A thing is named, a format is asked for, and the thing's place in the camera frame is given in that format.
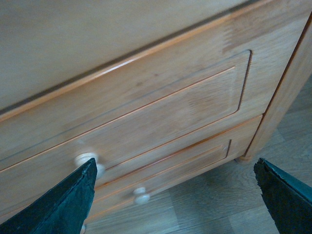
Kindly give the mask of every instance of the drawer knob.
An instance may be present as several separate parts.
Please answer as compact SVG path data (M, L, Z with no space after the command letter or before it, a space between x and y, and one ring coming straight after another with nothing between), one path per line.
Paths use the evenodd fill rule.
M83 226L81 227L80 234L85 234L85 233L86 233L86 226L83 225Z
M77 167L80 167L82 164L84 164L89 159L94 158L97 163L97 179L101 178L105 172L105 167L103 164L98 163L98 155L96 153L83 153L81 155L78 155L75 158L75 165Z
M135 189L133 194L135 195L134 202L137 205L145 204L150 200L150 195L146 193L146 189L144 187Z

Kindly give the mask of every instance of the drawer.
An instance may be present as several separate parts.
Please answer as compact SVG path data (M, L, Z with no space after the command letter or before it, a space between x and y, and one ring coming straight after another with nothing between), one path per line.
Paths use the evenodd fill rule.
M2 4L6 16L0 20L0 47L6 62L0 68L0 113L8 105L245 2L113 0L75 2L74 8L65 2L22 8ZM49 12L58 17L51 18Z
M239 109L249 56L247 51L196 72L176 82L170 94L1 171L0 215L55 186L75 169L74 159L82 153L97 153L107 168L99 186L202 140L198 129L203 132L203 127ZM216 127L205 137L223 130ZM125 163L131 166L124 168Z
M190 90L190 85L201 80L193 79L196 73L205 70L209 72L203 78L233 68L239 77L230 84L240 90L244 79L239 109L233 112L237 102L229 103L231 95L237 101L238 88L231 93L224 83L228 99L218 100L226 109L212 113L209 121L223 118L222 125L230 128L264 113L310 14L308 2L257 1L4 113L0 117L0 170L91 129L110 125L114 130L112 123L121 123L129 113L139 115L162 98L186 87ZM244 59L242 69L233 64L233 57L241 53L252 54ZM180 114L190 117L193 111ZM127 149L119 156L126 154Z
M215 137L211 137L211 133L207 132L207 126L205 126L115 167L108 168L104 176L96 182L95 201L102 200L103 197L133 184L134 179L141 178L142 175L151 176L166 170L166 167L180 164L183 158L188 160L188 152L201 154L200 152L204 150L202 153L214 155L210 159L212 162L216 162L216 159L225 162L241 156L251 141L260 120L261 116L256 117ZM1 173L0 222L18 213L72 172L68 167L73 167L74 157L68 159L63 155L59 152L51 157L32 158L15 165L11 169L15 170L14 173L8 170Z
M150 195L154 195L241 156L251 142L260 120L261 116L251 119L98 187L86 222L132 204L133 190L136 188L145 187Z

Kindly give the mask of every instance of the laminate flooring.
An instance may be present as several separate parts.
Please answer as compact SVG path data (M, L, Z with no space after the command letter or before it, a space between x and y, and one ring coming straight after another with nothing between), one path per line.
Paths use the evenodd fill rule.
M89 224L87 234L278 234L253 166L263 157L312 186L312 77L266 146Z

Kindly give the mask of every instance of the wood grain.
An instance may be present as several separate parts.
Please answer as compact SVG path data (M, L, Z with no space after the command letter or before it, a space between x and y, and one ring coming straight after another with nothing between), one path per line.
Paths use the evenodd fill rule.
M288 7L276 10L275 1L253 3L137 54L137 59L125 60L122 67L116 64L119 68L105 75L100 75L100 71L93 78L87 76L90 82L82 81L82 86L69 88L68 92L45 99L36 107L3 118L2 168L146 105L162 96L153 91L246 50L251 50L253 56L241 102L242 112L230 122L235 126L263 113L310 13L309 1L284 4ZM247 23L253 19L252 12L266 12L261 16L261 22L270 22L265 35L259 35ZM222 51L237 36L233 32L238 25L246 26L248 41Z
M244 2L3 2L0 110Z
M248 57L248 53L243 53L222 67L239 61L237 66L244 71ZM189 86L3 170L0 173L0 182L3 184L2 211L8 212L6 207L9 203L13 205L12 202L15 203L15 209L21 206L22 200L29 203L55 186L75 169L74 158L86 151L98 153L100 163L107 169L104 179L97 182L97 186L100 186L159 160L170 152L181 150L191 142L194 144L218 133L222 128L207 132L203 126L239 108L244 76L238 76L241 71L231 67L211 77L210 73L211 69L196 73L187 80ZM5 189L10 183L19 186ZM13 201L11 197L20 194L19 190L23 190L23 195Z
M281 135L289 140L312 133L312 87L308 79L283 119L279 123L278 130Z
M265 205L233 214L229 217L229 220L234 234L279 234Z
M264 148L284 141L285 141L284 137L281 135L279 130L276 129L275 132L272 134L271 139L265 144Z
M310 16L305 31L302 34L290 64L287 67L280 85L264 115L261 125L253 139L246 155L240 160L250 160L271 137L274 129L299 94L300 89L312 74L312 16Z
M308 85L309 83L306 83L303 90L307 89ZM300 123L301 119L294 118L290 121L288 122L290 125L295 125ZM263 148L257 157L252 158L252 162L248 165L241 166L230 161L166 190L164 193L169 191L171 194L175 209L174 218L178 220L179 227L177 231L168 233L233 234L234 230L236 233L240 231L239 233L244 234L259 233L259 231L276 232L273 220L262 201L261 190L256 184L253 164L259 157L264 157L311 186L311 138L312 135L309 134L280 142L279 137L273 137L270 139L270 145ZM136 217L133 211L134 206L117 211L119 217L133 218L135 224L129 226L130 230L136 230L142 225L141 217ZM109 214L106 216L107 219L104 217L97 222L97 229L101 230L103 225L118 222L118 218L111 219L111 217L116 217L113 215L114 213Z
M87 225L86 234L166 234L178 230L168 191L155 195L148 204L134 205Z
M145 187L150 195L154 195L240 156L260 120L261 116L256 117L97 188L86 222L97 220L105 213L119 209L120 205L131 204L132 191L138 187Z

